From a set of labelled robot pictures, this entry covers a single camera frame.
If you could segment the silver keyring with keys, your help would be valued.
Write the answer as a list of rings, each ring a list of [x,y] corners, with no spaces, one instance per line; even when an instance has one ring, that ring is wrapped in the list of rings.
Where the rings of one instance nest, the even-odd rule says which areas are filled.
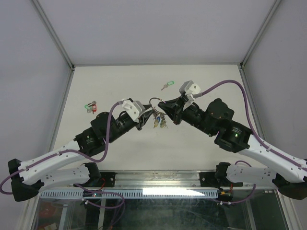
[[[162,103],[166,103],[164,100],[162,100],[161,98],[158,97],[152,97],[149,99],[149,105],[151,106],[151,108],[153,109],[153,116],[154,116],[154,128],[157,128],[158,126],[160,126],[160,128],[167,128],[167,121],[166,121],[166,117],[165,117],[165,113],[163,112],[159,112],[152,104],[152,100],[158,100]]]

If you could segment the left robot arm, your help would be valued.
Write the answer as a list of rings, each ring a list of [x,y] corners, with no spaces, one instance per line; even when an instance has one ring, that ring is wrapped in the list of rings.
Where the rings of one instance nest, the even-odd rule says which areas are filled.
[[[132,99],[114,104],[118,105],[123,108],[118,118],[112,112],[98,114],[88,129],[59,149],[28,161],[10,160],[10,194],[14,200],[26,201],[47,189],[67,184],[99,184],[101,173],[97,163],[105,159],[108,145],[133,128],[141,130],[154,112],[150,105]]]

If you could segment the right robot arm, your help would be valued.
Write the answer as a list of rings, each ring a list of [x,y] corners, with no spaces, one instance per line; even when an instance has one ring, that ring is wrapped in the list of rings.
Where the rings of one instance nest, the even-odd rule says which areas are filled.
[[[234,111],[220,98],[209,103],[205,111],[196,103],[184,108],[182,96],[158,104],[175,125],[184,121],[206,135],[215,137],[219,148],[252,158],[263,168],[242,167],[228,162],[216,165],[213,177],[205,178],[207,184],[221,189],[231,184],[256,184],[278,190],[282,195],[302,200],[307,196],[307,161],[277,149],[257,137],[245,125],[232,120]]]

